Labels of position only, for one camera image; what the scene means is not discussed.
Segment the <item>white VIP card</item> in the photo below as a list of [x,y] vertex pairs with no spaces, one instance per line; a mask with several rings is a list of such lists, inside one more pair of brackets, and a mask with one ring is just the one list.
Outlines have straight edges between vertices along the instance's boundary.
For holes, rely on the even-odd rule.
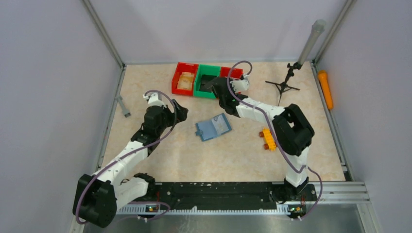
[[229,129],[229,125],[226,122],[226,118],[224,114],[220,114],[218,116],[215,116],[212,120],[211,120],[217,135],[221,135],[224,134],[228,131],[230,131]]

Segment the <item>teal card holder wallet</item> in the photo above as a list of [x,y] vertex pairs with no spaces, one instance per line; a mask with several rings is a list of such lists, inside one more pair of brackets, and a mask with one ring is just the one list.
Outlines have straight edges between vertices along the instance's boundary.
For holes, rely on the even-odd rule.
[[[214,128],[214,126],[211,122],[211,120],[213,118],[211,118],[209,120],[206,120],[206,121],[201,121],[201,122],[198,122],[198,123],[195,124],[195,126],[196,126],[195,134],[196,134],[196,136],[199,136],[202,141],[208,141],[208,140],[211,140],[211,139],[214,139],[214,138],[217,138],[217,137],[223,135],[223,134],[217,135],[216,130],[215,130],[215,128]],[[231,125],[229,123],[229,120],[227,119],[226,115],[225,115],[225,118],[226,118],[227,124],[229,125],[230,131],[232,131],[232,127],[231,127]]]

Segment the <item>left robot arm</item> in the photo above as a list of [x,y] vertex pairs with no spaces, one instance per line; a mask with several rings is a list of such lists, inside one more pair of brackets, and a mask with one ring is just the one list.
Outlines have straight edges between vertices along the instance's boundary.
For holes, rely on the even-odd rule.
[[153,177],[140,174],[125,183],[123,180],[156,149],[165,138],[164,131],[185,121],[189,111],[175,99],[171,100],[173,110],[161,100],[149,100],[148,104],[141,127],[125,148],[106,166],[79,178],[72,209],[79,224],[91,223],[105,228],[117,210],[131,201],[140,197],[146,201],[154,198],[156,188],[150,184]]

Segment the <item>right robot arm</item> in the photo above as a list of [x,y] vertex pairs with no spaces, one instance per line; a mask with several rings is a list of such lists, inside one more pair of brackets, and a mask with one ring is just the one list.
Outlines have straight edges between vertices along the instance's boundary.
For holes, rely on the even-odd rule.
[[288,107],[268,105],[253,100],[242,92],[249,88],[247,75],[228,78],[206,75],[202,87],[214,94],[219,106],[229,115],[248,118],[269,127],[289,167],[285,177],[285,194],[291,200],[304,195],[308,184],[307,156],[314,136],[314,129],[296,104]]

